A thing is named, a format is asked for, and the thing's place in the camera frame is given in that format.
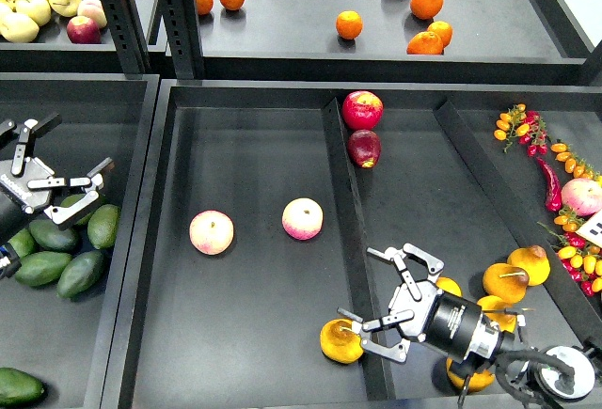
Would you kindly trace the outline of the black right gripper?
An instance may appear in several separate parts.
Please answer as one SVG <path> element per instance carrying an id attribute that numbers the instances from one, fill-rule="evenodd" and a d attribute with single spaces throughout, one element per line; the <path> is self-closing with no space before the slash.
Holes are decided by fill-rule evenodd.
<path id="1" fill-rule="evenodd" d="M 417 246 L 406 243 L 401 249 L 388 247 L 384 252 L 368 247 L 366 252 L 392 264 L 403 284 L 394 292 L 388 315 L 364 321 L 342 307 L 337 312 L 351 321 L 351 331 L 359 336 L 361 348 L 396 363 L 404 363 L 410 340 L 426 343 L 442 353 L 471 353 L 479 350 L 483 314 L 481 307 L 462 297 L 441 290 L 436 280 L 444 262 Z M 421 264 L 427 280 L 417 282 L 406 260 Z M 402 339 L 393 346 L 379 344 L 372 335 L 398 327 Z"/>

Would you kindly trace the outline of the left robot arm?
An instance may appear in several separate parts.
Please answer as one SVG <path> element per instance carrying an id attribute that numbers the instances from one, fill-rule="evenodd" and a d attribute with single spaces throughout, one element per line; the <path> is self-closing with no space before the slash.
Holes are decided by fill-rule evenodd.
<path id="1" fill-rule="evenodd" d="M 34 155 L 35 143 L 62 121 L 58 113 L 37 120 L 1 122 L 1 145 L 15 143 L 13 155 L 1 162 L 1 276 L 11 277 L 21 267 L 21 255 L 10 238 L 43 214 L 64 230 L 101 205 L 101 190 L 114 162 L 106 158 L 83 177 L 58 177 Z"/>

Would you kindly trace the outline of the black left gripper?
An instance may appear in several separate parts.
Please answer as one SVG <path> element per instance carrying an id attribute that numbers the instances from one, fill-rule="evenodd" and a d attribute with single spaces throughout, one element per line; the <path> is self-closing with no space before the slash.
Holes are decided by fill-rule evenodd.
<path id="1" fill-rule="evenodd" d="M 1 122 L 1 140 L 16 139 L 11 160 L 1 161 L 1 244 L 42 211 L 59 228 L 72 227 L 101 204 L 114 160 L 105 158 L 84 177 L 54 177 L 54 170 L 39 158 L 32 158 L 35 142 L 62 121 L 58 113 L 42 120 L 18 123 L 7 118 Z M 53 202 L 55 194 L 78 195 L 68 207 Z"/>

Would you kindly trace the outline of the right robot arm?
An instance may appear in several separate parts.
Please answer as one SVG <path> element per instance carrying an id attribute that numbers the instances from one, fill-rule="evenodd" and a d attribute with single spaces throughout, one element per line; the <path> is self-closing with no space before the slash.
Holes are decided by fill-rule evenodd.
<path id="1" fill-rule="evenodd" d="M 340 308 L 351 322 L 361 348 L 403 364 L 412 344 L 421 344 L 451 360 L 450 371 L 462 381 L 459 406 L 469 383 L 479 372 L 491 370 L 499 386 L 523 407 L 561 408 L 581 401 L 594 390 L 595 346 L 584 349 L 552 346 L 538 350 L 526 341 L 524 312 L 515 310 L 518 330 L 503 331 L 482 308 L 436 284 L 442 260 L 413 244 L 367 254 L 393 266 L 401 279 L 386 314 L 364 320 Z"/>

